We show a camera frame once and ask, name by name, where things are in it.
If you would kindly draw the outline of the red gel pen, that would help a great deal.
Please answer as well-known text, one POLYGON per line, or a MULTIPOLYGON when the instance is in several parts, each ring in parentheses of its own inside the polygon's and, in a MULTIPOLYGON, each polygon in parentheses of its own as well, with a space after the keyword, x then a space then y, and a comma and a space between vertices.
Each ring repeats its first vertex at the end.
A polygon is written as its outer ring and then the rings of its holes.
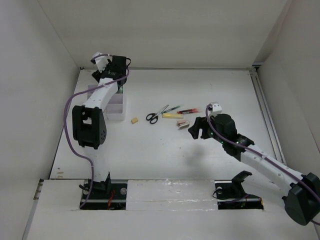
POLYGON ((199 113, 201 113, 201 111, 200 112, 198 112, 198 111, 188 111, 188 112, 184 112, 183 115, 195 115, 195 114, 199 114, 199 113))

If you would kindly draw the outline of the yellow highlighter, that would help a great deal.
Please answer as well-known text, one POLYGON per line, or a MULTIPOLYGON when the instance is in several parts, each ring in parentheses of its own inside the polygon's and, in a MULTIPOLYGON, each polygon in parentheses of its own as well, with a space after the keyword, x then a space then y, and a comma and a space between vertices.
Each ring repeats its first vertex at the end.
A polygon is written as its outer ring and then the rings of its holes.
POLYGON ((183 119, 184 115, 178 113, 163 113, 162 117, 166 119, 183 119))

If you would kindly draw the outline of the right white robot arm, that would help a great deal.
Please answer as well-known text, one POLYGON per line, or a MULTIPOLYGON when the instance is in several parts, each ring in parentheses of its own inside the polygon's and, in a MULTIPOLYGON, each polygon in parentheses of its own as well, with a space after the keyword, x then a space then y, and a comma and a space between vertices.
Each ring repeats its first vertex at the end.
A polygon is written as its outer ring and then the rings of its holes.
POLYGON ((216 140, 228 155, 271 180, 283 192, 284 210, 296 223, 306 226, 320 213, 319 177, 293 170, 268 156, 253 140, 238 133, 230 115, 197 117, 188 132, 195 140, 216 140))

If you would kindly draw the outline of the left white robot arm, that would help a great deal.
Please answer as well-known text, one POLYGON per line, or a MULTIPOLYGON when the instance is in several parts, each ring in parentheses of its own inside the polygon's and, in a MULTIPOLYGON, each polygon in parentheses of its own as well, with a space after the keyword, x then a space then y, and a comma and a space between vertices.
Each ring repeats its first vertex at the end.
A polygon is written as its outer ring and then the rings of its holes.
POLYGON ((99 152, 107 138, 105 110, 112 97, 126 83, 131 59, 97 52, 91 59, 97 70, 92 77, 97 85, 88 90, 90 97, 72 108, 72 135, 91 165, 91 178, 81 188, 91 199, 105 199, 112 193, 105 157, 99 152))

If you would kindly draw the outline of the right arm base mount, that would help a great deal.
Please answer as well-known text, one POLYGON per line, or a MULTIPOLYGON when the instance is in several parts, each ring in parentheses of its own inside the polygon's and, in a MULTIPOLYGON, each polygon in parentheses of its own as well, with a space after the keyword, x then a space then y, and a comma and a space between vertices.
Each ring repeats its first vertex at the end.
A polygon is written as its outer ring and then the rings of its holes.
POLYGON ((212 197, 217 200, 218 210, 264 210, 261 197, 248 194, 242 183, 251 176, 249 171, 241 171, 230 180, 215 180, 212 197))

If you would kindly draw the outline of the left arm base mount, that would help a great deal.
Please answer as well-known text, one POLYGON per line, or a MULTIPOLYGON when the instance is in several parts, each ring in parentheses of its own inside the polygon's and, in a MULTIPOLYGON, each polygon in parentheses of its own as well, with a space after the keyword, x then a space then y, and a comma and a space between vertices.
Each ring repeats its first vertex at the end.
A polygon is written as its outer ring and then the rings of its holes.
POLYGON ((87 180, 83 185, 79 185, 82 196, 79 203, 81 210, 126 210, 128 183, 125 181, 106 180, 104 182, 94 182, 88 200, 91 180, 87 180))

